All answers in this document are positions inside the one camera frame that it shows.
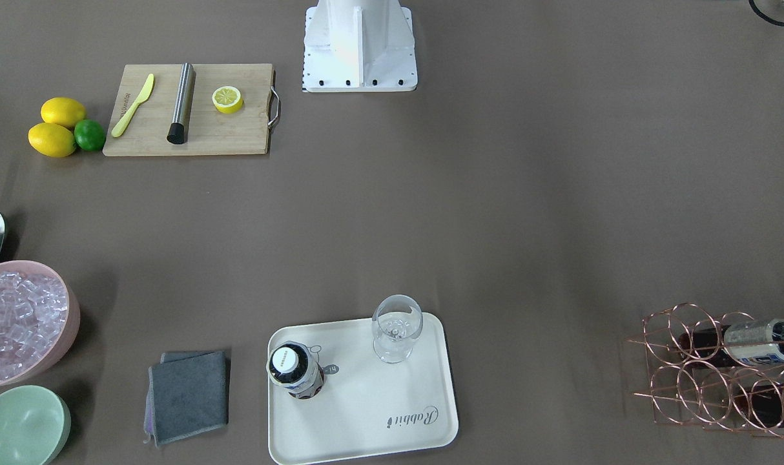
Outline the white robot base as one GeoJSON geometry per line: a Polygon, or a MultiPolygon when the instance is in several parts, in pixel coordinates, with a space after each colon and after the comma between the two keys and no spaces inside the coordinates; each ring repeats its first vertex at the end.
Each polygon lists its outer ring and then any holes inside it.
{"type": "Polygon", "coordinates": [[[319,1],[304,18],[304,92],[418,87],[413,15],[400,2],[319,1]]]}

